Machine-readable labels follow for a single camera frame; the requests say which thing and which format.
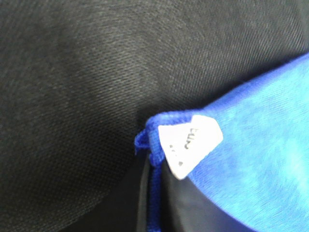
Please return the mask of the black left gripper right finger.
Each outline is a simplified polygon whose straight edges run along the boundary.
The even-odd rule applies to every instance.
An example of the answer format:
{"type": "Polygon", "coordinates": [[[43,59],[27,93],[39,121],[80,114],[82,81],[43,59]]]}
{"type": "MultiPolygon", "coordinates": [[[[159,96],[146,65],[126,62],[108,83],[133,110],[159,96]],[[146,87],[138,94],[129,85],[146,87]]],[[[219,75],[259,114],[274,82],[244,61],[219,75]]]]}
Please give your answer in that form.
{"type": "Polygon", "coordinates": [[[250,232],[189,180],[178,180],[166,161],[161,165],[161,226],[163,232],[250,232]]]}

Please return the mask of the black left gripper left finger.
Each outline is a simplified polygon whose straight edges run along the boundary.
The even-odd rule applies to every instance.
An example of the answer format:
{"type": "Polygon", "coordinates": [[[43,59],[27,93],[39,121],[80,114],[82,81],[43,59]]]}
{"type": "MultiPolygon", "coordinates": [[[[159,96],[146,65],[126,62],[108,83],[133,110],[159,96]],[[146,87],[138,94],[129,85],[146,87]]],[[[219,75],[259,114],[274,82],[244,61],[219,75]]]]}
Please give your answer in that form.
{"type": "Polygon", "coordinates": [[[142,169],[139,184],[139,231],[147,231],[147,215],[148,215],[148,186],[150,164],[147,157],[142,159],[142,169]]]}

